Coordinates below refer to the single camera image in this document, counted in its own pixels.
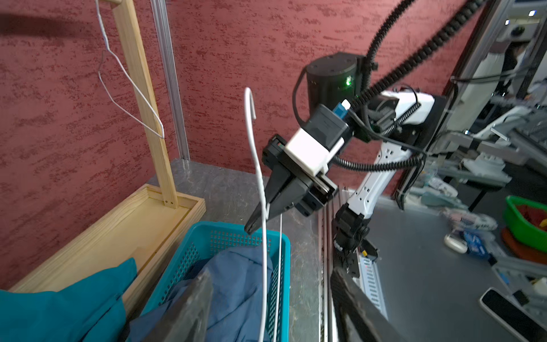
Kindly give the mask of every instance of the blue connector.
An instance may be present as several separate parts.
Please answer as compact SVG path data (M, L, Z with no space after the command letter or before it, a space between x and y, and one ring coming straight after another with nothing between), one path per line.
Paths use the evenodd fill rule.
M336 107L333 109L333 113L336 114L337 117L340 119L343 119L346 117L347 111L350 108L350 103L347 100L344 100L342 103L338 103Z

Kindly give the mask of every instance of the white mount bracket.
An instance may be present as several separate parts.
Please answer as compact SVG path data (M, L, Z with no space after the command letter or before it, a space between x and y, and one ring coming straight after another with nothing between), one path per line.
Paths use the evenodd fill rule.
M402 150L400 145L382 142L374 164L403 161L408 159L411 154L409 150ZM363 183L359 186L359 189L347 200L349 208L356 214L363 214L365 218L370 218L378 198L382 195L387 184L389 184L389 181L395 175L395 172L369 172Z

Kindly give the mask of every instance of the black cylindrical motor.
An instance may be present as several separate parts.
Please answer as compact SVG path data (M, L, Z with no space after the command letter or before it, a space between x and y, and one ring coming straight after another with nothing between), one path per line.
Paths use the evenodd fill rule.
M318 104L329 109L360 91L363 56L338 52L314 60L306 67L310 115Z

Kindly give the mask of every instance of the wire hanger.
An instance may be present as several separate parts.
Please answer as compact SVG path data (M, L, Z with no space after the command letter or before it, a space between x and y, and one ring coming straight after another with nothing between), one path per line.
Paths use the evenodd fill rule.
M145 128L147 128L148 130L150 130L152 133L154 133L155 135L157 135L158 137L160 137L161 139L165 139L165 130L164 130L164 125L163 123L161 122L161 119L160 119L160 116L158 115L158 113L154 110L154 108L152 108L152 105L150 104L150 102L148 102L148 100L146 99L146 97L142 94L141 90L137 87L137 85L135 84L135 82L133 82L133 80L131 79L131 77L129 77L129 74L127 73L127 71L125 70L124 68L124 65L121 63L120 59L118 58L118 56L116 56L116 54L110 49L110 44L108 44L108 37L106 35L106 31L104 30L104 24L103 24L103 21L102 21L102 17L101 17L101 11L99 10L99 0L95 0L95 6L97 7L97 17L99 19L99 26L101 26L101 33L102 33L102 36L103 36L103 39L104 39L104 45L106 47L106 50L103 50L102 52L102 56L101 56L101 63L99 63L99 68L97 70L97 74L99 75L99 81L101 81L101 84L103 85L104 87L104 90L106 91L106 93L108 94L108 97L110 97L110 100L118 107L120 108L122 111L124 111L127 115L129 115L130 117L134 118L136 121L138 121L141 125L143 125ZM156 119L156 121L160 124L160 127L161 127L161 134L159 134L158 132L156 132L155 129L153 128L150 128L148 125L146 125L144 122L140 121L139 119L137 119L134 115L132 115L130 112L126 111L122 106L120 106L118 103L116 103L116 101L114 101L114 99L112 98L112 95L110 94L110 92L108 91L108 89L106 88L106 85L104 84L103 80L102 80L102 77L101 77L101 67L102 65L104 64L104 61L105 61L105 54L106 53L110 53L111 55L114 56L114 58L116 58L116 61L118 62L121 70L124 72L125 74L125 77L127 77L127 79L131 82L131 84L133 85L133 87L137 90L137 92L139 93L139 95L144 99L144 101L146 102L146 104L148 105L148 107L152 110L152 112L154 113L154 118Z
M253 133L253 120L256 120L257 115L254 110L253 93L250 88L245 88L245 95L243 98L243 104L245 107L245 126L247 128L247 138L249 139L249 147L251 148L251 155L253 157L254 171L257 176L258 183L258 195L260 197L261 218L262 218L262 316L260 319L260 332L258 342L264 341L264 330L266 327L266 303L268 292L268 279L267 279L267 238L266 238L266 219L270 211L269 204L266 205L266 194L264 193L264 181L262 180L262 170L260 169L260 161L258 159L257 147L254 143Z

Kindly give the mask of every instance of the wooden stand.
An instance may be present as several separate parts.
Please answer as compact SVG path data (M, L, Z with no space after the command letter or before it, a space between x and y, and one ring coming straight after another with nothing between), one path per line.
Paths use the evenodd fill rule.
M133 0L116 0L112 12L129 75L157 112ZM137 92L136 97L142 121L160 132L154 112ZM186 231L205 213L204 199L176 192L165 141L146 129L145 133L160 187L140 187L10 291L59 291L134 258L138 276L123 295L126 314L134 311Z

